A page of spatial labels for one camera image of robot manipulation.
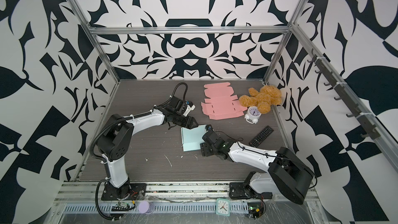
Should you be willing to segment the pink paper box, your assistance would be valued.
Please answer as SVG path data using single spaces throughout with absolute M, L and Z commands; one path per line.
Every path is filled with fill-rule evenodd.
M 229 82 L 204 85 L 205 100 L 202 112 L 211 120 L 237 118 L 248 108 L 243 107 Z

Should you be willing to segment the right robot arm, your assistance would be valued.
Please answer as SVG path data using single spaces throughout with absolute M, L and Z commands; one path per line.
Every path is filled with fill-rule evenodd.
M 201 153 L 204 157 L 243 163 L 263 173 L 250 173 L 244 182 L 244 193 L 252 198 L 266 192 L 266 180 L 271 179 L 278 191 L 291 202 L 302 205 L 315 178 L 315 173 L 290 149 L 264 150 L 243 144 L 231 137 L 223 139 L 211 125 L 205 127 Z

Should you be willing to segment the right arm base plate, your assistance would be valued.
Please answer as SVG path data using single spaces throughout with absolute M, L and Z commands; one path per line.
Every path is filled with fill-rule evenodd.
M 273 198 L 272 192 L 257 193 L 246 183 L 229 183 L 229 198 L 233 200 L 265 199 Z

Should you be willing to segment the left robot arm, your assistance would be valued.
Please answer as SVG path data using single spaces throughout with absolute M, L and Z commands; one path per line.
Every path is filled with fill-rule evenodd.
M 132 136 L 146 129 L 168 124 L 169 128 L 180 126 L 193 129 L 199 126 L 189 114 L 195 109 L 191 101 L 175 96 L 151 110 L 129 116 L 112 115 L 92 141 L 89 153 L 106 168 L 106 181 L 115 190 L 128 187 L 129 177 L 125 168 L 125 155 L 130 147 Z

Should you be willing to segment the light blue paper box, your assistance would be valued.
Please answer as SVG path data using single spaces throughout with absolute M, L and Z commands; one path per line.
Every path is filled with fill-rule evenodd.
M 181 128 L 182 148 L 184 152 L 201 149 L 204 143 L 202 137 L 206 133 L 206 125 L 199 125 L 193 129 Z

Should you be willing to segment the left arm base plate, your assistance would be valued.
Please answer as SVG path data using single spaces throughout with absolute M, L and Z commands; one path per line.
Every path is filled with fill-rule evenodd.
M 111 183 L 106 183 L 101 195 L 102 201 L 137 200 L 146 194 L 147 184 L 126 182 L 120 188 L 116 188 Z

